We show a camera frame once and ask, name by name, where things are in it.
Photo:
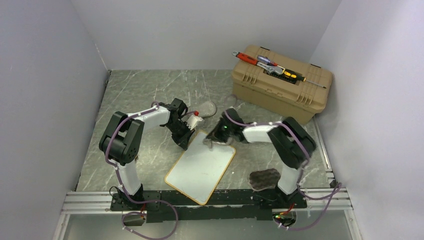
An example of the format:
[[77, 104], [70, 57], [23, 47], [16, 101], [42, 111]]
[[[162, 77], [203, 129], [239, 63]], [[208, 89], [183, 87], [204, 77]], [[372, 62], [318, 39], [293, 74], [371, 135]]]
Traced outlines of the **yellow framed whiteboard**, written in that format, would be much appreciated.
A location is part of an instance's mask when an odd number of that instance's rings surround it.
[[230, 145], [209, 149], [202, 143], [206, 136], [204, 131], [196, 133], [164, 177], [166, 184], [200, 206], [208, 203], [236, 155], [236, 149]]

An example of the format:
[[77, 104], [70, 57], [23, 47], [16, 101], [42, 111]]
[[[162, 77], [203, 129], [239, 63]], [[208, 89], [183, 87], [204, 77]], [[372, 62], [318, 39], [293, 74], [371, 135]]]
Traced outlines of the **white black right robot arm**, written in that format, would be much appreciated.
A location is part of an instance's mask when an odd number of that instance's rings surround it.
[[214, 144], [228, 145], [231, 140], [273, 145], [284, 165], [275, 200], [280, 207], [289, 207], [295, 201], [294, 193], [298, 190], [304, 168], [317, 148], [316, 141], [293, 117], [276, 122], [245, 123], [235, 108], [228, 108], [204, 138], [203, 144], [211, 149]]

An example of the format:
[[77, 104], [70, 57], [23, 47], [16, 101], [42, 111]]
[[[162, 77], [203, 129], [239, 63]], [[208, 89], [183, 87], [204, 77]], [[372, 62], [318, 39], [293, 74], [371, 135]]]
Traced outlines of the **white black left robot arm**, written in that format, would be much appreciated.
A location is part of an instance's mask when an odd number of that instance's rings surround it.
[[178, 98], [171, 103], [153, 102], [149, 109], [137, 113], [116, 111], [99, 141], [98, 148], [118, 178], [118, 189], [124, 204], [131, 210], [144, 203], [143, 185], [138, 178], [135, 158], [139, 153], [143, 132], [154, 127], [165, 127], [177, 146], [187, 150], [194, 133], [193, 127], [183, 120], [187, 105]]

